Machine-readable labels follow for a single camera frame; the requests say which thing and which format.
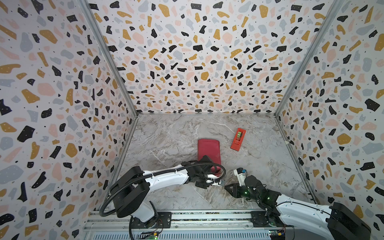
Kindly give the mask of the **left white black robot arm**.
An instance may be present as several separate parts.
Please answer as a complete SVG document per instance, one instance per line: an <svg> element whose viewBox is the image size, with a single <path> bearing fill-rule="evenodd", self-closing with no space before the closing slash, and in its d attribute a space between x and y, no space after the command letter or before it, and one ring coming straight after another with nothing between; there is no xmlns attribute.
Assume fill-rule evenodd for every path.
<svg viewBox="0 0 384 240"><path fill-rule="evenodd" d="M132 167L111 186L110 195L101 206L99 214L101 217L112 214L118 218L130 216L152 226L159 219L159 214L151 201L145 202L148 194L189 183L202 189L221 186L226 174L224 166L214 163L208 156L203 156L200 161L186 161L158 171Z"/></svg>

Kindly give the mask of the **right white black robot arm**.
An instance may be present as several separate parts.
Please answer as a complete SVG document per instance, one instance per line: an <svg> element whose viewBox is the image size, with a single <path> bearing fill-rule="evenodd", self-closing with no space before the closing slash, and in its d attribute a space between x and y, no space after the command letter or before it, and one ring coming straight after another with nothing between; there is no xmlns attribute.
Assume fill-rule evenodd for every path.
<svg viewBox="0 0 384 240"><path fill-rule="evenodd" d="M371 228L341 203L317 205L299 201L269 190L254 176L241 183L229 184L225 190L236 199L256 202L265 212L267 224L302 228L327 240L369 240Z"/></svg>

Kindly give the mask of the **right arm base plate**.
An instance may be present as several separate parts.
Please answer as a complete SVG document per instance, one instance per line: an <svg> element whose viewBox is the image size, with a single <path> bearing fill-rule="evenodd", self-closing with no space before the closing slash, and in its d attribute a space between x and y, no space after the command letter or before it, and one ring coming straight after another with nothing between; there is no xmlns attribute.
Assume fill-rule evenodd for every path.
<svg viewBox="0 0 384 240"><path fill-rule="evenodd" d="M284 224L281 220L281 214L266 211L252 211L251 223L253 227L293 227L292 225Z"/></svg>

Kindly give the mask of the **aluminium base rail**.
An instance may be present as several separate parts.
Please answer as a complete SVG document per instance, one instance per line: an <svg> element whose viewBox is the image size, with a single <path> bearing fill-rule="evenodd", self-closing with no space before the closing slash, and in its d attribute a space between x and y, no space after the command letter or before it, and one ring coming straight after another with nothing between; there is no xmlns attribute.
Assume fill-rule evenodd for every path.
<svg viewBox="0 0 384 240"><path fill-rule="evenodd" d="M164 210L172 212L169 229L132 229L129 217L100 217L93 212L82 240L321 240L298 227L253 227L251 212L260 210Z"/></svg>

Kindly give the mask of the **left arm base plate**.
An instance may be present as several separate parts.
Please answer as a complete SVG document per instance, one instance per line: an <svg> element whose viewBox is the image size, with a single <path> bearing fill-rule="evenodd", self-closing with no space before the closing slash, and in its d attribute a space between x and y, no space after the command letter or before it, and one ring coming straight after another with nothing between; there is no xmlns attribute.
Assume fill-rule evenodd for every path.
<svg viewBox="0 0 384 240"><path fill-rule="evenodd" d="M158 212L146 222L134 218L132 229L169 229L171 227L172 212Z"/></svg>

